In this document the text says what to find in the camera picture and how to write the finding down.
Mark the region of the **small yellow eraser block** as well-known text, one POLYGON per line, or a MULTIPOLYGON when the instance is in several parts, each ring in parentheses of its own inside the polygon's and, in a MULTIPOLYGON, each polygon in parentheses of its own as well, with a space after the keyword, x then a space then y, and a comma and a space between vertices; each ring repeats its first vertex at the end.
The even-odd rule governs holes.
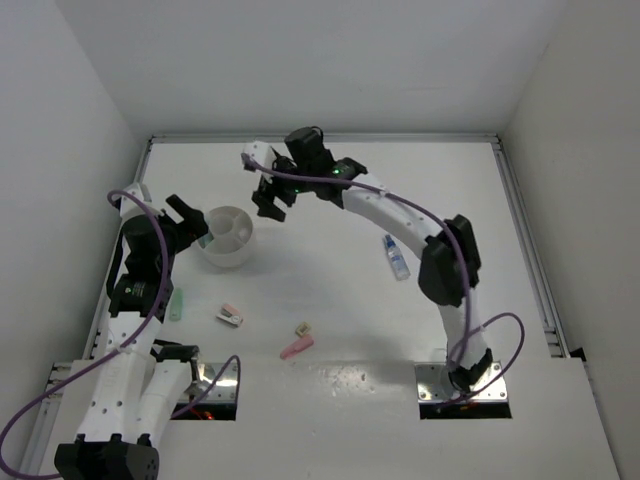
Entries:
POLYGON ((296 328, 296 334, 299 337, 303 337, 307 334, 309 334, 311 331, 311 327, 308 323, 306 322, 302 322, 297 328, 296 328))

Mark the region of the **green highlighter clear cap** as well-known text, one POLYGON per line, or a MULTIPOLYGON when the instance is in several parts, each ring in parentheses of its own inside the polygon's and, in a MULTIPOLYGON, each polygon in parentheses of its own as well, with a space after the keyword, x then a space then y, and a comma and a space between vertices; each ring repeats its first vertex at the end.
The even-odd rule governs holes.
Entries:
POLYGON ((206 248, 213 241, 213 236, 208 233, 198 239, 198 244, 201 248, 206 248))

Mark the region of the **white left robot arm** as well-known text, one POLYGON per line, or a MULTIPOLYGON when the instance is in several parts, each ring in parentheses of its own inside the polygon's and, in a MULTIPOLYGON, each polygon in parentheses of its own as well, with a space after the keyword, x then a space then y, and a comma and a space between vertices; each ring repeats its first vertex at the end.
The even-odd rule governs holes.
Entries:
POLYGON ((71 443, 54 465, 64 479, 155 479, 157 446, 183 392, 197 379, 195 345, 153 345, 164 322, 177 254, 208 231, 201 211, 177 195, 166 199, 174 221, 135 187, 119 198, 122 226, 106 280, 109 299, 97 383, 71 443))

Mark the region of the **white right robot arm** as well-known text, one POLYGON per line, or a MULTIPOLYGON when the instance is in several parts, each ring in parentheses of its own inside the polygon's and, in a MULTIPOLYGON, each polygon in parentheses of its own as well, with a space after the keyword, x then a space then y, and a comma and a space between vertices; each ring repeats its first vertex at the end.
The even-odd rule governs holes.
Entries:
POLYGON ((252 200, 259 216, 282 222, 299 195, 313 193, 322 201, 358 215, 402 242, 419 261, 418 286, 437 305, 447 338, 446 368, 453 386, 468 394, 493 360, 473 312, 473 291, 481 259, 469 219, 441 220, 422 207, 390 192, 356 160, 335 159, 318 127, 303 127, 284 140, 287 154, 254 141, 241 154, 248 171, 261 174, 252 200))

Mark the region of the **clear blue spray bottle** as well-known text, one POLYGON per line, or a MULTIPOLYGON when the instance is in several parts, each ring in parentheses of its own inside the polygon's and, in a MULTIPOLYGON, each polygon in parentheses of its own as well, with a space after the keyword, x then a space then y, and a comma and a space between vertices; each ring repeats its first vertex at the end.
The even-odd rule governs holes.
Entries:
POLYGON ((395 278, 398 281, 407 280, 410 277, 410 270, 393 237, 385 234, 383 237, 383 245, 395 278))

